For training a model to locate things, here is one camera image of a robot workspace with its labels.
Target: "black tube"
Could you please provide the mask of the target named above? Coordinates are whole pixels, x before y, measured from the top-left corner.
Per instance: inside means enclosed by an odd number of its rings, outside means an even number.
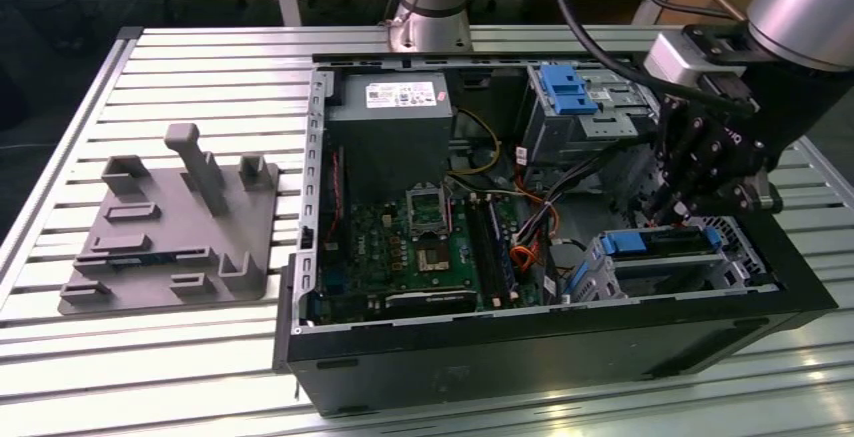
[[[750,115],[752,113],[752,107],[750,105],[740,104],[700,90],[674,84],[666,80],[656,79],[655,77],[642,74],[634,69],[626,67],[614,58],[611,58],[604,49],[602,49],[599,44],[596,44],[596,41],[584,30],[584,27],[582,27],[578,22],[578,18],[575,17],[575,13],[572,12],[570,0],[558,0],[558,6],[560,7],[563,18],[572,30],[572,33],[575,34],[575,37],[578,38],[579,43],[602,65],[612,70],[620,77],[650,87],[654,90],[658,90],[664,94],[670,94],[674,97],[680,97],[687,100],[694,100],[710,107],[716,107],[720,110],[726,110],[740,115]]]
[[[670,9],[676,12],[684,12],[686,14],[704,15],[707,17],[716,17],[719,19],[731,19],[730,14],[722,10],[704,9],[702,7],[694,7],[691,5],[680,5],[667,2],[666,0],[651,0],[655,5],[663,9]]]

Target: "ram slot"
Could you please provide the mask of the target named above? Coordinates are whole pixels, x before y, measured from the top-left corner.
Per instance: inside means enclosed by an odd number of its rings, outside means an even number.
[[[484,304],[486,307],[500,308],[508,303],[508,294],[500,270],[500,256],[491,236],[490,216],[480,201],[465,203],[465,220]]]

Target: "yellow wire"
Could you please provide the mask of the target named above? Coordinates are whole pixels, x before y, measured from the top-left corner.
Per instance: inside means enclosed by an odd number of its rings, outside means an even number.
[[[495,153],[492,154],[492,160],[483,167],[478,167],[476,169],[451,170],[451,171],[448,171],[448,174],[451,174],[451,175],[479,174],[480,172],[484,172],[484,171],[490,170],[492,168],[492,166],[498,163],[498,159],[500,158],[502,143],[499,142],[498,136],[495,135],[495,132],[492,132],[492,129],[490,128],[490,126],[486,125],[486,122],[483,121],[483,119],[472,111],[465,110],[461,107],[459,107],[457,110],[463,114],[465,114],[468,117],[475,119],[475,121],[478,121],[480,126],[490,133],[490,137],[492,137],[492,143],[495,144]]]

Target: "blue latch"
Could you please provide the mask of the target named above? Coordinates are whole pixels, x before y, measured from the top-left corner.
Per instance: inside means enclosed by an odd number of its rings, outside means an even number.
[[[711,248],[715,250],[720,250],[720,247],[723,246],[723,239],[720,238],[718,230],[714,227],[706,227],[703,229],[703,232],[706,234],[706,238],[708,239],[708,243],[711,244]]]
[[[599,106],[587,96],[584,80],[571,65],[542,65],[539,72],[559,115],[588,115],[599,111]]]
[[[600,237],[606,255],[646,252],[639,232],[614,232]]]

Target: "aluminum table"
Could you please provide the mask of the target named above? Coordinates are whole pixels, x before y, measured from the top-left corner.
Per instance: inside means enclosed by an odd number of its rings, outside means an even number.
[[[648,50],[656,27],[591,27],[611,51]],[[580,51],[560,27],[475,27],[480,52]],[[145,30],[109,52],[0,248],[0,435],[824,435],[854,431],[854,192],[808,143],[771,174],[778,221],[840,310],[694,376],[325,420],[269,372],[279,279],[296,237],[311,55],[379,53],[369,27]],[[107,186],[107,158],[180,165],[161,143],[193,121],[220,164],[279,164],[271,280],[249,305],[63,317]],[[520,363],[535,365],[535,362]]]

